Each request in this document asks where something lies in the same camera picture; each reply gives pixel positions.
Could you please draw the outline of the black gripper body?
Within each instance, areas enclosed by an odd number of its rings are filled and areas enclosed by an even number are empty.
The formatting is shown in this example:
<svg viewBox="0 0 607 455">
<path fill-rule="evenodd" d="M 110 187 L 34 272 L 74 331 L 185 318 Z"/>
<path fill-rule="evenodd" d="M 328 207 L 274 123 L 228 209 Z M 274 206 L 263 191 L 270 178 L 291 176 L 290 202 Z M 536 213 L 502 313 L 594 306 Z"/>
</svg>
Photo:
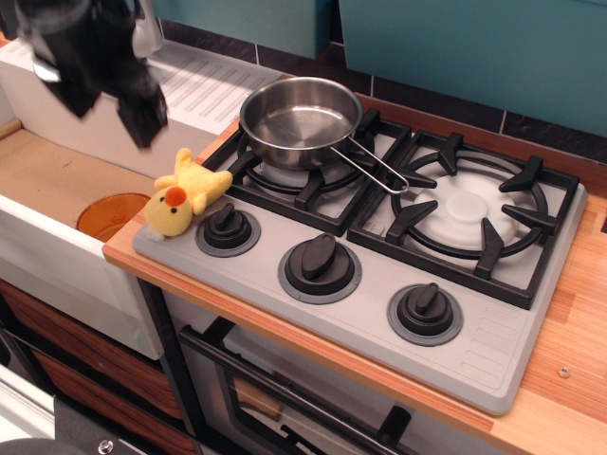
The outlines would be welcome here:
<svg viewBox="0 0 607 455">
<path fill-rule="evenodd" d="M 45 84 L 72 71 L 118 100 L 159 91 L 146 58 L 135 56 L 134 1 L 17 1 L 19 36 Z"/>
</svg>

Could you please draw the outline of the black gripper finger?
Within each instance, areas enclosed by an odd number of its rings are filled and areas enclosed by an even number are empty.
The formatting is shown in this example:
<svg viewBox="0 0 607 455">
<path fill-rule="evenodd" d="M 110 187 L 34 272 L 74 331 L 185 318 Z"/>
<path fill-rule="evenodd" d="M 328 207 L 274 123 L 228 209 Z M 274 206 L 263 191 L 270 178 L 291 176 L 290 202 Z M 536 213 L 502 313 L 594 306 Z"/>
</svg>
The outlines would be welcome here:
<svg viewBox="0 0 607 455">
<path fill-rule="evenodd" d="M 166 100 L 161 92 L 147 98 L 119 100 L 118 114 L 139 149 L 149 149 L 168 124 Z"/>
<path fill-rule="evenodd" d="M 57 81 L 45 82 L 45 86 L 77 118 L 83 118 L 101 95 L 98 86 L 72 71 L 60 72 Z"/>
</svg>

